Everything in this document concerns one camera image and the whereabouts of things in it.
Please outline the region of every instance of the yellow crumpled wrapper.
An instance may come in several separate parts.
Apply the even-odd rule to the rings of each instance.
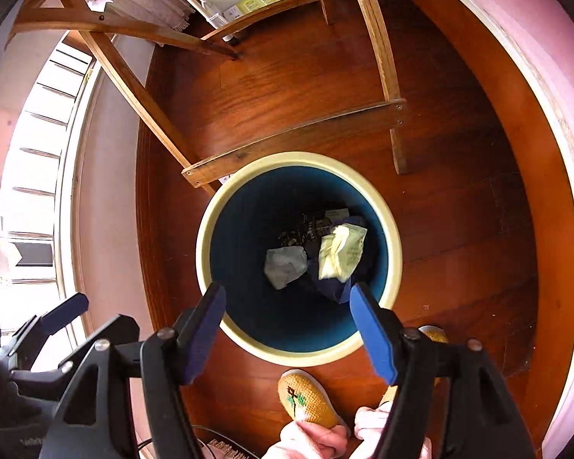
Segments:
[[[367,232],[361,226],[344,224],[321,238],[319,279],[338,278],[346,283],[362,258]]]

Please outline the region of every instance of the silver bolt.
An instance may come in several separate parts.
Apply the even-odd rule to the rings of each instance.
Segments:
[[[466,345],[468,346],[468,348],[474,352],[480,352],[482,350],[482,342],[481,340],[476,340],[476,339],[469,339],[466,342]]]
[[[157,338],[160,340],[170,340],[174,338],[176,331],[173,328],[166,326],[157,332]]]
[[[95,348],[98,352],[104,352],[105,350],[108,350],[110,346],[111,342],[109,342],[107,339],[96,340],[93,344],[93,348]]]
[[[72,363],[71,360],[69,360],[62,367],[60,367],[60,371],[66,374],[68,371],[72,369],[72,366],[74,366],[74,364]]]
[[[405,339],[414,342],[415,340],[419,340],[421,338],[421,333],[419,330],[417,330],[417,328],[404,328],[402,331],[402,336]]]

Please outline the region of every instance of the window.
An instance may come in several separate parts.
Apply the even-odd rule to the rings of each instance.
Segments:
[[[60,43],[37,78],[20,115],[7,154],[0,188],[3,236],[22,260],[10,282],[0,282],[2,343],[34,314],[62,301],[53,264],[55,187],[75,113],[92,57]],[[76,346],[72,327],[45,344],[33,371],[55,369]]]

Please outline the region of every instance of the yellow slipper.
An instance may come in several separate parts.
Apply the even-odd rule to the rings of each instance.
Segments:
[[[421,326],[419,328],[419,331],[421,333],[425,333],[427,335],[427,338],[432,340],[432,342],[448,343],[446,333],[442,328],[439,328],[438,326],[432,326],[428,324],[425,326]],[[437,385],[438,381],[440,381],[440,378],[436,378],[434,385]],[[387,387],[387,391],[383,395],[383,398],[381,398],[381,403],[378,406],[380,407],[386,402],[393,402],[393,400],[395,400],[395,394],[397,391],[398,391],[397,386]]]
[[[325,428],[343,425],[351,431],[335,411],[321,383],[301,369],[291,369],[279,379],[279,398],[294,421],[316,423]]]

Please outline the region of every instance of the round bin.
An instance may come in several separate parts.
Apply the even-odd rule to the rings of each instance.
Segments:
[[[392,170],[389,163],[387,170]],[[400,237],[378,191],[332,158],[292,151],[259,159],[235,173],[215,194],[196,243],[197,280],[206,291],[221,282],[227,309],[221,328],[243,349],[285,366],[314,366],[362,346],[348,303],[338,304],[293,286],[274,290],[264,274],[266,250],[311,210],[349,208],[368,223],[378,257],[369,287],[391,308],[400,285]]]

